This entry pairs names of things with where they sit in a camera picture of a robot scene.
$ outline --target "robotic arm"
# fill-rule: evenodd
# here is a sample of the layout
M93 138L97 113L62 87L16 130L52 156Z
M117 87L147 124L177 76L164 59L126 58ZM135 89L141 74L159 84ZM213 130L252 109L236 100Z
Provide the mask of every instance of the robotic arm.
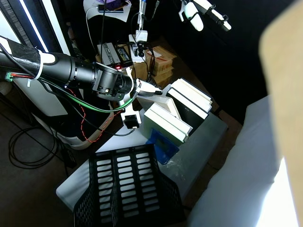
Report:
M202 15L208 15L215 23L217 23L224 31L231 30L231 25L227 22L228 16L221 15L214 8L216 5L212 5L207 0L181 0L181 10L179 16L181 21L184 19L189 20L191 24L197 31L203 30L203 22L199 16L199 13Z
M127 75L124 75L100 63L87 63L62 53L43 53L1 36L0 44L0 67L15 72L23 67L36 75L31 79L46 79L67 87L90 89L97 97L117 101L120 105L131 100L131 92L134 92L133 99L137 95L152 96L162 93L145 81L137 79L134 83L130 68L127 69ZM12 80L9 74L7 75L6 79ZM125 108L122 119L129 129L138 128L141 123L140 115L138 111L133 110L131 103Z

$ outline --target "black plastic basket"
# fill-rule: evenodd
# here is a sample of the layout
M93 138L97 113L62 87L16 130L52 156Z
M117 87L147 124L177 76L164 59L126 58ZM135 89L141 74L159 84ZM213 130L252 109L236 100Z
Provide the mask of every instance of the black plastic basket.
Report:
M185 220L177 185L162 174L154 145L95 153L75 227L165 226Z

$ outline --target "green connector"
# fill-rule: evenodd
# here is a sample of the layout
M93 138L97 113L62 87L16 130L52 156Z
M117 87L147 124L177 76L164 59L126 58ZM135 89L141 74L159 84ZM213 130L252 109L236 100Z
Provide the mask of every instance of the green connector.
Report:
M8 82L12 82L13 81L13 77L11 76L10 72L6 73L5 80L8 81Z

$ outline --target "gray electronic device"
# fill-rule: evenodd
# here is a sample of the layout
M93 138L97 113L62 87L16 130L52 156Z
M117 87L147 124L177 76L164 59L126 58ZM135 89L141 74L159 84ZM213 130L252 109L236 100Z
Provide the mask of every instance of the gray electronic device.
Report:
M121 66L120 59L113 44L105 43L102 44L102 46L102 63L112 68L115 68L116 66ZM99 44L97 47L99 55L101 56L101 44Z

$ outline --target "gray table surface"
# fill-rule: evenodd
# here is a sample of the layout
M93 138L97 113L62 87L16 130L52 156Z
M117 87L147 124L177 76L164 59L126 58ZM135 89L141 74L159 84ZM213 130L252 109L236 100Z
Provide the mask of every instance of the gray table surface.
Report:
M144 122L138 130L128 136L113 136L97 152L145 144L147 139L141 133L143 124ZM178 185L182 199L187 195L226 130L227 125L210 113L203 124L196 129L186 143L179 147L179 152L166 165L159 163L160 170ZM124 126L117 134L128 132L129 130ZM89 161L87 160L57 188L56 194L73 210L74 205L88 186Z

